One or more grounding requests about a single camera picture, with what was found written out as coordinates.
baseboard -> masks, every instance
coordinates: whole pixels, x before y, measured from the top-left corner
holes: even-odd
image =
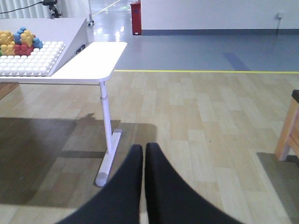
[[[143,29],[142,35],[299,35],[299,29]]]

red building block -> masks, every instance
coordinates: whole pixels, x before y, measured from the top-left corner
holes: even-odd
[[[26,56],[29,56],[30,53],[33,51],[33,49],[34,49],[33,45],[31,47],[28,47],[25,44],[22,44],[22,45],[16,44],[14,46],[14,53],[15,53],[15,55],[20,55],[20,56],[26,55]]]

red box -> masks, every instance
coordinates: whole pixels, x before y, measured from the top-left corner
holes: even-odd
[[[140,2],[131,3],[132,10],[132,31],[133,35],[141,35],[141,4]]]

toy blocks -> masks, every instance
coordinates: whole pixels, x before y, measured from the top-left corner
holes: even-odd
[[[15,53],[15,55],[29,56],[32,51],[33,51],[33,46],[28,47],[28,45],[25,45],[25,44],[22,44],[22,45],[16,44],[14,46],[14,53]]]
[[[31,38],[30,36],[27,36],[26,33],[22,33],[21,34],[21,42],[22,42],[22,44],[26,44],[26,45],[28,45],[28,47],[31,47],[33,44],[33,38]]]
[[[41,49],[43,47],[43,42],[41,42],[39,40],[39,38],[35,37],[35,38],[33,38],[33,46],[34,46],[34,48]]]
[[[12,35],[9,30],[7,31],[0,30],[0,45],[2,44],[9,45],[13,40],[14,40],[14,35]]]
[[[0,30],[0,76],[48,76],[63,42],[42,42],[30,30]]]
[[[9,45],[2,44],[1,45],[1,54],[5,55],[5,56],[15,56],[14,46],[12,44],[9,44]]]

cable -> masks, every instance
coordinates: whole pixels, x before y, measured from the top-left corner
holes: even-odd
[[[12,10],[12,11],[8,11],[8,12],[3,12],[3,13],[0,13],[0,14],[11,13],[11,12],[14,12],[14,11],[17,11],[17,10],[20,10],[20,9],[29,8],[29,7],[35,6],[35,5],[37,5],[37,4],[41,4],[42,2],[43,2],[43,1],[40,1],[40,2],[38,2],[38,3],[36,3],[36,4],[33,4],[33,5],[31,5],[31,6],[27,6],[27,7],[24,7],[24,8],[18,8],[18,9],[15,9],[15,10]]]

